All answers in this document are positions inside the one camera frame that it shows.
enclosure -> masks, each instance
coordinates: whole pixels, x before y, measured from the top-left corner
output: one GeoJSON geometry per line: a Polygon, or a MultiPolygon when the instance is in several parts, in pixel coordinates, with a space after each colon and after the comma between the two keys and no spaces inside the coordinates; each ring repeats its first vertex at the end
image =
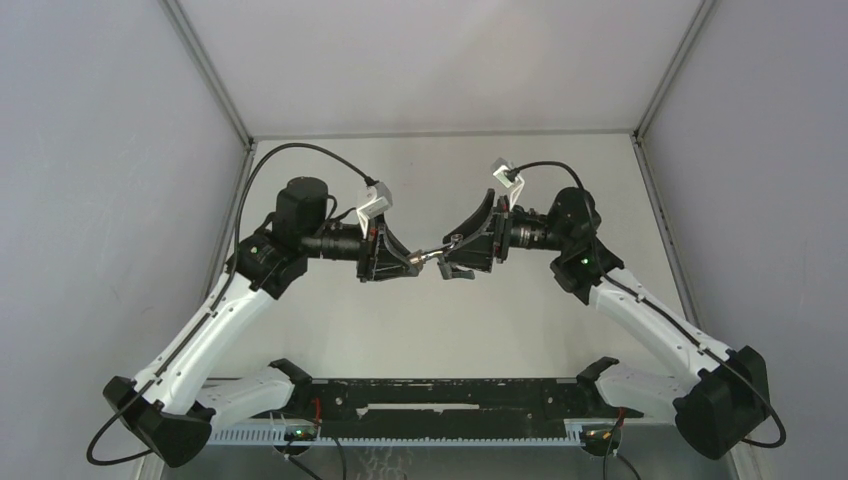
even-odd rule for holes
{"type": "MultiPolygon", "coordinates": [[[[848,333],[844,2],[13,0],[2,12],[4,478],[306,478],[270,444],[223,436],[177,469],[84,455],[112,413],[103,385],[147,365],[198,309],[251,169],[287,142],[388,185],[387,222],[410,250],[438,245],[499,188],[496,159],[568,163],[599,238],[640,282],[763,354],[789,431],[780,450],[740,444],[710,461],[673,425],[636,421],[621,451],[642,477],[841,470],[845,420],[826,413],[840,408],[848,333]]],[[[557,170],[523,175],[519,203],[542,212],[571,185],[557,170]]],[[[285,151],[251,186],[242,231],[301,176],[325,181],[340,211],[357,205],[349,171],[285,151]]],[[[311,260],[212,381],[279,358],[342,381],[570,381],[604,356],[669,374],[564,293],[551,259],[513,251],[473,281],[428,265],[367,284],[350,263],[311,260]]],[[[775,435],[771,422],[753,434],[775,435]]],[[[346,446],[351,478],[601,478],[577,445],[399,445],[346,446]]],[[[120,424],[98,445],[106,458],[141,450],[120,424]]],[[[341,478],[334,448],[300,458],[341,478]]]]}

metal bracket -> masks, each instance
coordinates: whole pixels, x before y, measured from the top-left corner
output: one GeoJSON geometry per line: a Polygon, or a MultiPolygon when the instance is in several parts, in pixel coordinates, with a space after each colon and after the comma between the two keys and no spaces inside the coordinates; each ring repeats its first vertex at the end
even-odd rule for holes
{"type": "Polygon", "coordinates": [[[507,197],[509,198],[509,211],[512,211],[512,207],[518,202],[518,196],[521,195],[521,191],[524,190],[524,178],[521,174],[516,174],[514,177],[510,178],[507,176],[507,172],[514,169],[515,165],[512,162],[507,162],[503,158],[499,158],[492,164],[492,176],[498,179],[501,184],[509,189],[509,193],[507,197]]]}
{"type": "Polygon", "coordinates": [[[368,223],[375,217],[386,213],[392,208],[392,192],[383,182],[366,188],[359,193],[359,206],[356,207],[356,217],[362,228],[362,238],[368,236],[368,223]]]}

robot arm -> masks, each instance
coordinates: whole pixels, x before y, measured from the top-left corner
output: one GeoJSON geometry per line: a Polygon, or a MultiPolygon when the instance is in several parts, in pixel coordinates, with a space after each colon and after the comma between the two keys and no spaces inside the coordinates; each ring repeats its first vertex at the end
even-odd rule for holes
{"type": "Polygon", "coordinates": [[[672,372],[655,375],[605,357],[578,376],[591,394],[673,421],[695,450],[712,459],[769,417],[763,358],[750,347],[730,349],[651,295],[595,237],[601,218],[582,186],[561,190],[545,215],[514,204],[524,180],[511,165],[499,160],[492,173],[509,194],[495,201],[490,189],[477,211],[445,236],[458,239],[439,259],[445,279],[491,272],[511,248],[557,252],[551,270],[560,287],[621,325],[672,372]]]}
{"type": "Polygon", "coordinates": [[[239,242],[229,272],[170,345],[132,379],[114,377],[106,385],[103,395],[122,423],[169,466],[197,455],[213,432],[306,399],[311,377],[287,360],[239,380],[202,386],[245,328],[306,273],[309,258],[355,261],[363,282],[418,274],[386,225],[388,189],[377,183],[364,197],[359,223],[346,225],[326,217],[324,182],[289,182],[275,212],[239,242]]]}

red wire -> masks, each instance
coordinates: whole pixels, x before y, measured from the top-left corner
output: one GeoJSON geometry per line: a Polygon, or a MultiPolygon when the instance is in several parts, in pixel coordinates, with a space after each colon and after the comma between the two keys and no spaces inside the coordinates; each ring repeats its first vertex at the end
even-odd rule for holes
{"type": "Polygon", "coordinates": [[[312,399],[312,403],[315,404],[315,423],[321,423],[321,399],[315,397],[312,399]]]}

black cable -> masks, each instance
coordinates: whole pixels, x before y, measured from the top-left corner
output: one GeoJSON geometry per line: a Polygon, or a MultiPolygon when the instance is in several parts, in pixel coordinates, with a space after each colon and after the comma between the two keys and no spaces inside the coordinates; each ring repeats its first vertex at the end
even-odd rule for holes
{"type": "Polygon", "coordinates": [[[287,457],[286,460],[290,461],[292,463],[292,465],[301,469],[303,471],[303,473],[309,475],[310,477],[314,478],[315,480],[323,480],[321,477],[318,476],[318,474],[316,474],[315,472],[310,470],[309,467],[300,463],[300,460],[298,460],[298,459],[296,459],[292,456],[287,457]]]}
{"type": "Polygon", "coordinates": [[[754,388],[754,385],[752,385],[751,382],[747,378],[745,378],[744,375],[740,374],[738,371],[736,371],[736,369],[731,368],[730,365],[727,364],[727,362],[725,362],[724,360],[719,358],[719,356],[716,355],[712,350],[710,350],[709,348],[706,348],[706,349],[704,349],[704,353],[706,353],[708,357],[712,358],[717,363],[724,366],[724,368],[729,370],[730,373],[735,375],[736,378],[738,378],[742,383],[744,383],[746,387],[748,387],[752,392],[754,392],[754,395],[756,395],[757,398],[759,398],[760,402],[763,403],[763,405],[769,411],[769,414],[771,414],[772,419],[774,419],[774,424],[777,425],[778,439],[776,441],[771,442],[771,443],[765,443],[765,442],[758,442],[756,440],[751,440],[751,439],[748,439],[748,438],[743,438],[742,443],[747,443],[748,445],[751,445],[751,446],[754,446],[754,447],[769,448],[769,449],[781,447],[784,443],[786,443],[786,427],[783,425],[783,422],[780,420],[780,417],[777,415],[777,412],[774,410],[774,407],[772,407],[771,403],[768,400],[766,400],[765,396],[763,396],[763,394],[761,394],[759,390],[754,388]]]}
{"type": "Polygon", "coordinates": [[[336,209],[339,207],[339,201],[336,200],[336,197],[333,195],[327,194],[327,199],[333,201],[333,206],[330,207],[330,213],[327,214],[327,217],[324,219],[324,222],[318,227],[318,231],[315,232],[315,235],[321,235],[324,232],[324,229],[327,228],[327,225],[333,221],[333,214],[336,213],[336,209]]]}
{"type": "Polygon", "coordinates": [[[138,391],[138,393],[135,394],[135,396],[130,399],[129,402],[127,402],[123,407],[118,409],[118,411],[115,412],[115,414],[112,415],[112,417],[109,418],[109,420],[107,420],[102,427],[100,427],[100,430],[98,430],[97,433],[94,434],[94,437],[92,437],[91,441],[88,442],[88,448],[85,451],[85,459],[88,460],[88,463],[96,465],[98,467],[108,467],[110,465],[119,465],[121,463],[131,462],[152,452],[152,450],[148,449],[143,452],[136,453],[135,455],[116,458],[114,460],[98,460],[94,458],[94,447],[97,445],[97,442],[100,441],[100,437],[102,437],[103,434],[106,433],[106,430],[108,430],[113,423],[115,423],[119,418],[121,418],[121,415],[126,413],[126,411],[130,408],[133,402],[135,402],[139,397],[144,395],[144,393],[147,392],[147,390],[149,390],[152,386],[153,380],[150,380],[149,382],[147,382],[146,385],[144,385],[144,387],[141,388],[141,390],[138,391]]]}
{"type": "Polygon", "coordinates": [[[636,467],[634,467],[634,466],[633,466],[633,464],[632,464],[632,463],[630,463],[630,460],[628,460],[628,459],[624,458],[624,455],[622,455],[622,454],[620,454],[620,453],[619,453],[619,454],[616,454],[616,458],[618,458],[619,460],[621,460],[621,463],[623,463],[624,465],[626,465],[626,466],[627,466],[627,468],[629,468],[629,469],[630,469],[630,471],[631,471],[631,472],[633,472],[633,475],[635,475],[635,476],[636,476],[636,480],[642,480],[642,476],[641,476],[641,475],[639,475],[639,472],[638,472],[638,471],[636,471],[636,467]]]}
{"type": "MultiPolygon", "coordinates": [[[[230,285],[232,285],[232,283],[233,283],[233,280],[235,280],[235,277],[236,277],[235,272],[236,272],[236,267],[238,265],[238,242],[239,242],[239,236],[240,236],[239,232],[241,230],[241,217],[242,217],[242,213],[244,211],[244,203],[245,203],[245,200],[247,199],[247,194],[250,192],[250,187],[253,185],[253,181],[256,179],[256,175],[259,173],[260,170],[262,170],[262,167],[265,166],[265,164],[268,162],[268,160],[271,159],[271,157],[273,157],[278,152],[281,152],[283,150],[287,150],[287,149],[290,149],[290,148],[305,148],[305,149],[308,149],[308,150],[315,150],[317,152],[323,153],[324,155],[327,155],[328,157],[338,161],[342,165],[353,170],[354,173],[356,173],[357,175],[362,177],[363,180],[365,180],[365,184],[367,186],[371,187],[371,186],[377,184],[376,180],[374,180],[370,176],[366,175],[365,172],[363,172],[362,170],[357,168],[355,165],[353,165],[349,161],[347,161],[344,158],[340,157],[339,155],[327,150],[326,148],[319,147],[318,145],[312,145],[311,143],[297,143],[297,142],[285,143],[283,145],[278,145],[278,146],[272,148],[270,151],[268,151],[268,153],[266,153],[262,157],[262,159],[259,160],[259,163],[256,164],[256,168],[253,169],[253,171],[250,173],[250,176],[247,177],[247,182],[245,183],[244,191],[242,192],[241,196],[239,197],[238,208],[236,209],[236,218],[235,218],[235,222],[234,222],[234,225],[233,225],[233,256],[232,256],[233,263],[232,263],[232,266],[230,267],[230,274],[227,276],[227,280],[224,282],[224,285],[221,287],[221,291],[218,292],[217,296],[212,301],[212,304],[209,306],[209,309],[207,310],[206,314],[204,314],[203,317],[200,318],[200,320],[194,325],[194,327],[192,327],[192,329],[183,338],[183,340],[179,343],[179,345],[177,345],[177,347],[171,352],[171,354],[168,355],[168,358],[166,358],[165,361],[162,362],[162,365],[160,365],[159,368],[156,370],[156,372],[153,374],[154,377],[160,378],[162,376],[162,374],[165,373],[165,371],[171,365],[171,363],[174,361],[174,359],[177,358],[177,356],[180,354],[180,352],[182,352],[183,349],[185,349],[186,345],[188,345],[188,343],[191,341],[191,339],[194,338],[195,335],[197,335],[197,332],[200,331],[200,329],[203,327],[203,325],[206,323],[206,321],[209,320],[209,318],[212,316],[212,312],[214,312],[218,308],[218,305],[221,303],[221,299],[224,298],[224,294],[227,292],[227,290],[229,290],[230,285]]],[[[88,460],[89,463],[91,463],[92,465],[97,465],[97,466],[118,465],[118,464],[125,463],[125,462],[131,462],[131,461],[133,461],[137,458],[141,458],[141,457],[143,457],[143,456],[145,456],[145,455],[147,455],[151,452],[151,450],[147,450],[146,452],[137,453],[135,455],[131,455],[131,456],[128,456],[128,457],[119,458],[119,459],[115,459],[115,460],[98,460],[98,459],[94,458],[94,456],[93,456],[94,447],[97,445],[97,442],[100,440],[100,437],[103,436],[103,433],[105,433],[106,430],[108,430],[109,427],[111,427],[112,424],[115,423],[115,421],[118,418],[120,418],[121,415],[123,415],[130,408],[130,406],[132,406],[139,398],[141,398],[142,395],[144,395],[144,393],[151,386],[153,386],[153,382],[154,382],[154,380],[150,380],[149,382],[147,382],[147,384],[135,396],[133,396],[130,399],[130,401],[128,401],[126,403],[126,405],[124,405],[120,410],[118,410],[118,412],[116,412],[115,415],[112,416],[112,418],[110,418],[108,421],[106,421],[106,423],[104,423],[103,426],[100,427],[100,430],[97,431],[97,433],[94,435],[94,437],[92,437],[91,442],[89,442],[89,444],[88,444],[88,449],[86,450],[86,459],[88,460]]]]}
{"type": "Polygon", "coordinates": [[[340,221],[344,220],[348,215],[350,215],[351,212],[353,212],[354,210],[356,210],[356,207],[350,207],[347,210],[345,210],[344,212],[340,213],[339,216],[333,217],[330,220],[331,220],[331,222],[340,222],[340,221]]]}
{"type": "Polygon", "coordinates": [[[606,451],[606,453],[604,453],[604,461],[603,461],[603,467],[602,467],[603,468],[604,480],[607,480],[607,459],[609,458],[610,452],[612,452],[612,444],[615,441],[615,432],[616,432],[616,430],[621,428],[622,425],[624,425],[624,415],[625,415],[626,412],[623,408],[620,408],[620,407],[619,407],[618,412],[619,412],[618,418],[615,420],[615,423],[612,424],[612,428],[609,431],[610,440],[607,443],[607,451],[606,451]]]}
{"type": "Polygon", "coordinates": [[[677,331],[679,331],[680,334],[683,335],[687,340],[689,340],[689,342],[691,342],[695,347],[697,347],[699,350],[702,350],[707,356],[709,356],[710,358],[715,360],[720,365],[724,366],[734,376],[736,376],[739,380],[741,380],[742,383],[744,383],[745,386],[748,387],[751,390],[751,392],[763,403],[763,405],[769,411],[769,414],[771,414],[772,418],[774,419],[775,425],[777,425],[777,430],[779,432],[778,439],[774,442],[771,442],[771,443],[764,443],[764,442],[758,442],[756,440],[750,440],[750,439],[747,439],[747,438],[743,438],[742,442],[747,443],[748,445],[752,445],[752,446],[760,447],[760,448],[778,448],[781,445],[783,445],[784,443],[786,443],[786,427],[783,425],[783,422],[780,420],[780,417],[777,415],[777,411],[774,409],[774,407],[772,407],[771,403],[765,398],[765,396],[763,394],[761,394],[754,387],[754,385],[752,385],[751,382],[748,381],[747,378],[745,378],[744,375],[742,375],[741,373],[736,371],[736,369],[734,369],[730,365],[728,365],[727,362],[720,359],[710,349],[702,348],[701,342],[698,341],[698,339],[695,338],[691,333],[689,333],[689,331],[686,330],[683,327],[683,325],[680,324],[680,322],[675,320],[674,317],[672,317],[665,310],[660,308],[659,305],[655,304],[654,302],[652,302],[651,300],[649,300],[647,298],[641,297],[637,292],[633,291],[633,289],[627,287],[626,285],[624,285],[621,282],[617,281],[616,279],[610,277],[609,275],[607,275],[606,272],[604,272],[603,265],[601,264],[601,261],[600,261],[600,256],[598,255],[598,230],[595,226],[595,220],[592,217],[592,205],[589,202],[588,192],[586,191],[586,188],[583,186],[583,182],[580,181],[580,176],[577,175],[577,172],[575,172],[573,168],[571,168],[570,166],[568,166],[568,165],[566,165],[565,163],[562,163],[562,162],[542,161],[542,162],[531,162],[531,163],[521,165],[519,167],[515,167],[512,170],[510,170],[509,173],[510,174],[518,174],[522,170],[526,170],[526,169],[532,168],[532,167],[541,167],[541,166],[552,166],[552,167],[560,167],[560,168],[565,169],[565,171],[567,171],[569,173],[569,175],[571,175],[571,178],[574,180],[574,183],[577,185],[577,188],[580,190],[580,193],[583,194],[583,202],[585,203],[586,210],[589,214],[589,227],[592,230],[592,238],[590,239],[592,256],[594,258],[595,264],[601,270],[601,272],[602,272],[601,274],[602,274],[604,280],[610,282],[611,284],[615,285],[617,288],[626,292],[628,295],[635,298],[637,302],[644,303],[649,308],[651,308],[652,310],[654,310],[655,312],[660,314],[663,318],[668,320],[669,323],[671,323],[672,326],[674,326],[674,328],[677,331]]]}
{"type": "Polygon", "coordinates": [[[339,443],[339,439],[333,437],[333,441],[336,442],[336,447],[339,449],[339,457],[342,459],[342,480],[347,480],[347,458],[344,454],[344,449],[342,448],[342,444],[339,443]]]}

